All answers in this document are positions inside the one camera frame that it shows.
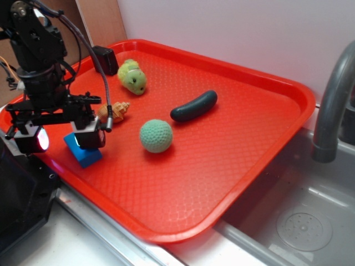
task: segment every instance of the seashell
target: seashell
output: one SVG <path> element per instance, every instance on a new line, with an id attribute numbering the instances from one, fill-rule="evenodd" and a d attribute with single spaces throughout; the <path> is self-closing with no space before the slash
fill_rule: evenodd
<path id="1" fill-rule="evenodd" d="M 130 103 L 115 103 L 112 105 L 113 123 L 121 122 L 124 118 L 124 114 L 127 112 Z M 98 117 L 102 122 L 107 122 L 107 104 L 102 105 L 98 110 Z"/>

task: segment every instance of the metal countertop edge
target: metal countertop edge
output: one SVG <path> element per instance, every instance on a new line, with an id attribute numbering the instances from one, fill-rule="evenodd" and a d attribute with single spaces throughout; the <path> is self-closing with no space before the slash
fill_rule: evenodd
<path id="1" fill-rule="evenodd" d="M 55 199 L 126 265 L 185 265 L 165 249 L 136 238 L 65 183 Z"/>

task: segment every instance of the sink drain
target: sink drain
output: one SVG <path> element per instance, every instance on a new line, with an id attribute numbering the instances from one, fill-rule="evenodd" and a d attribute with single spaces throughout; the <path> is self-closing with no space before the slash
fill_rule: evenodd
<path id="1" fill-rule="evenodd" d="M 301 206 L 281 213 L 277 220 L 277 233 L 294 249 L 315 251 L 329 243 L 332 238 L 332 226 L 321 213 Z"/>

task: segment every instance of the screw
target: screw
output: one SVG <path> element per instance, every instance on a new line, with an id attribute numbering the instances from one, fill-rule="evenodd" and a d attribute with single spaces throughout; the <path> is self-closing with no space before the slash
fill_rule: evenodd
<path id="1" fill-rule="evenodd" d="M 25 9 L 22 9 L 22 8 L 19 10 L 19 12 L 20 12 L 20 16 L 21 16 L 21 17 L 24 17 L 24 16 L 26 16 L 26 14 L 27 14 L 27 13 L 26 13 L 26 10 L 25 10 Z"/>

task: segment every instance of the blue block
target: blue block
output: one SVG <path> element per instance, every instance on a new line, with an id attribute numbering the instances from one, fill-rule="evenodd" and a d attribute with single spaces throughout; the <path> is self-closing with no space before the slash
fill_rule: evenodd
<path id="1" fill-rule="evenodd" d="M 65 136 L 64 141 L 82 168 L 86 168 L 102 158 L 99 149 L 81 149 L 77 144 L 74 133 Z"/>

